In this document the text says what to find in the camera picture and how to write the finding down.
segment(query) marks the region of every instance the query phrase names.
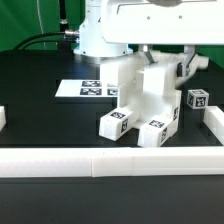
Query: white cube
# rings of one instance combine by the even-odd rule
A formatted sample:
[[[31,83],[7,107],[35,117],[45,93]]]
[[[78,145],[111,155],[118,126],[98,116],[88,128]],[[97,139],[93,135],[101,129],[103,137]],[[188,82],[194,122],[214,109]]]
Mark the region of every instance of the white cube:
[[[134,107],[118,107],[101,117],[99,135],[116,141],[132,128],[138,118],[139,112]]]
[[[188,90],[187,104],[193,109],[204,109],[208,106],[209,94],[203,89]]]
[[[169,137],[169,126],[172,119],[164,115],[156,115],[141,128],[138,145],[141,147],[160,147]]]

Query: printed marker sheet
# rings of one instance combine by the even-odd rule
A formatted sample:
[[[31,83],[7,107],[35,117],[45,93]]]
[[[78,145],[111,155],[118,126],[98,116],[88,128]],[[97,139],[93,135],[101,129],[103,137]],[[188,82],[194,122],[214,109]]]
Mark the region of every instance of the printed marker sheet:
[[[62,80],[56,97],[117,97],[117,86],[100,80]]]

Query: green background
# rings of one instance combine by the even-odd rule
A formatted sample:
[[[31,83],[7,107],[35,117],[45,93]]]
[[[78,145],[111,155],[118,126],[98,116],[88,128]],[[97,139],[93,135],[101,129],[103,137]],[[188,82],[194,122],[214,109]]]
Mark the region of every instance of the green background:
[[[58,0],[39,0],[39,2],[44,32],[58,31]],[[84,20],[84,6],[85,0],[66,0],[70,28],[78,29]],[[36,0],[0,1],[0,51],[10,50],[22,40],[40,33]],[[33,45],[32,48],[40,49],[43,45]],[[47,49],[52,48],[54,46],[47,45]],[[209,56],[211,60],[224,68],[224,46],[200,46],[198,52]]]

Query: white block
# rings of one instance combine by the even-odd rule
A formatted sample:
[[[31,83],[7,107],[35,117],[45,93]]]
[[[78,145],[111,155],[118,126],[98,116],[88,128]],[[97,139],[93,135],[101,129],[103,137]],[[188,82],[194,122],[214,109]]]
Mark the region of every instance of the white block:
[[[193,109],[204,109],[208,106],[209,94],[203,89],[188,90],[187,104]]]
[[[171,122],[169,126],[170,137],[172,137],[178,129],[179,115],[180,115],[180,101],[181,101],[181,91],[176,91],[176,104],[174,104],[172,111],[173,122]]]
[[[0,177],[91,176],[91,149],[0,149]]]
[[[94,153],[92,176],[131,176],[132,154],[130,149],[105,149]]]
[[[161,146],[170,136],[169,125],[172,122],[171,118],[163,114],[154,116],[140,128],[138,145],[141,147]]]
[[[224,145],[224,113],[217,106],[205,107],[204,123]]]
[[[5,123],[6,123],[5,108],[3,106],[0,106],[0,131],[4,127]]]
[[[132,175],[223,174],[223,147],[168,147],[133,151]]]
[[[134,106],[116,108],[101,117],[99,135],[116,141],[132,128],[138,118],[139,112]]]
[[[137,70],[144,67],[139,53],[105,60],[100,65],[100,80],[110,85],[132,85]]]
[[[169,96],[175,91],[175,64],[158,62],[145,67],[143,91]]]

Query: black table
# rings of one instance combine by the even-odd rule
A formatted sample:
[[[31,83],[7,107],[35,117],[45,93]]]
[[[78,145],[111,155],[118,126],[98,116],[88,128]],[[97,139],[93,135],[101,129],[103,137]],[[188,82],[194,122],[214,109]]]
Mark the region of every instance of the black table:
[[[98,136],[113,98],[55,98],[62,79],[98,79],[99,67],[55,51],[0,54],[0,105],[7,125],[0,147],[136,147],[133,129],[116,142]],[[223,109],[224,70],[210,62],[183,91],[178,132],[164,146],[218,146],[203,110],[186,105],[188,89],[204,89]],[[161,176],[0,180],[0,223],[223,224],[224,177]]]

